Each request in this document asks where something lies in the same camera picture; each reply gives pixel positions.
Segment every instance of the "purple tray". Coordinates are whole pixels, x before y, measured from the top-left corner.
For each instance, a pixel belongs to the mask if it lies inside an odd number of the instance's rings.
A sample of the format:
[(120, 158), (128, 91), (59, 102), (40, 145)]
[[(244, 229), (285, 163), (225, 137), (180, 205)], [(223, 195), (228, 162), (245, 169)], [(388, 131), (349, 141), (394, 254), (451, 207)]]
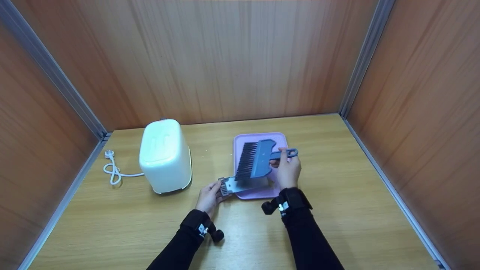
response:
[[(245, 143), (256, 143), (260, 140), (272, 139), (276, 141), (273, 151), (277, 151), (278, 147), (288, 147), (287, 139), (285, 135), (281, 132), (269, 132), (269, 133), (255, 133), (255, 134), (240, 134), (233, 139), (233, 175), (237, 172), (237, 167), (239, 165), (241, 152), (243, 150), (243, 144)], [(242, 192), (235, 193), (238, 198), (242, 200), (250, 199), (263, 199), (263, 198), (274, 198), (278, 196), (280, 188), (276, 183), (276, 171), (277, 169), (273, 168), (272, 172), (267, 175), (268, 179), (274, 182), (274, 186), (265, 186), (255, 189), (245, 190)]]

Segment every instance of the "wood grain wall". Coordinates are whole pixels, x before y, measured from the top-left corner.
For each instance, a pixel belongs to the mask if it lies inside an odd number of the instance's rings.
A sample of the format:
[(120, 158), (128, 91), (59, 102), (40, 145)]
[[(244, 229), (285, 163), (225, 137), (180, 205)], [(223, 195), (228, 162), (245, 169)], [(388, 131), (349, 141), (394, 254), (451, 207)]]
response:
[(97, 141), (0, 23), (0, 269), (17, 269)]
[(453, 269), (480, 269), (480, 1), (397, 1), (348, 116)]
[(14, 0), (104, 126), (338, 111), (377, 0)]

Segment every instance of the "table surface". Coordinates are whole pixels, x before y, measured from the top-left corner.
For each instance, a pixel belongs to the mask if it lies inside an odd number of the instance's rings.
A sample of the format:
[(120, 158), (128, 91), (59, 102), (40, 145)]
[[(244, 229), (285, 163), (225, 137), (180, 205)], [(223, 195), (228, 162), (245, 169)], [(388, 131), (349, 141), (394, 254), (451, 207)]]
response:
[[(315, 220), (346, 269), (438, 269), (375, 169), (337, 114), (182, 126), (192, 152), (193, 180), (185, 190), (155, 194), (147, 180), (109, 184), (100, 153), (31, 269), (145, 269), (166, 246), (201, 187), (233, 174), (238, 134), (282, 132), (299, 150), (300, 188)], [(122, 173), (138, 173), (143, 129), (113, 132)], [(278, 212), (265, 216), (264, 200), (233, 197), (217, 211), (225, 240), (208, 237), (191, 269), (294, 269)]]

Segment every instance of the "white appliance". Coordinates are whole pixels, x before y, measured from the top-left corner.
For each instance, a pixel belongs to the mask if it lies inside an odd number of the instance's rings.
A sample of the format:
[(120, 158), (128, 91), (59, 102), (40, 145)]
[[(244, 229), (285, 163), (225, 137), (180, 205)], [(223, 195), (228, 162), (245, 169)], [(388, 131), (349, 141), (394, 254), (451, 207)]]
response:
[(140, 168), (158, 194), (184, 189), (192, 180), (190, 148), (173, 119), (150, 123), (144, 131)]

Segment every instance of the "power cord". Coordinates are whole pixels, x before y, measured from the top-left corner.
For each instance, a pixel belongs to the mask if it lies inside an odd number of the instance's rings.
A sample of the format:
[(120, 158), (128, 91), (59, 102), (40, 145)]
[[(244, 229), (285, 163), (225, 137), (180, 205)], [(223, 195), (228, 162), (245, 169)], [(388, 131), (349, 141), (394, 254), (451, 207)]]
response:
[[(114, 156), (115, 156), (115, 152), (113, 152), (112, 150), (108, 149), (107, 151), (105, 151), (105, 158), (112, 161), (111, 163), (108, 163), (105, 166), (103, 166), (103, 171), (105, 173), (111, 174), (110, 185), (116, 185), (120, 183), (122, 177), (137, 177), (137, 176), (144, 175), (144, 173), (136, 173), (136, 174), (120, 173), (120, 169), (115, 166), (115, 159), (113, 158)], [(108, 171), (107, 170), (108, 166), (112, 166), (113, 169), (111, 171)], [(118, 176), (118, 179), (116, 181), (113, 181), (113, 179), (115, 178), (115, 175)]]

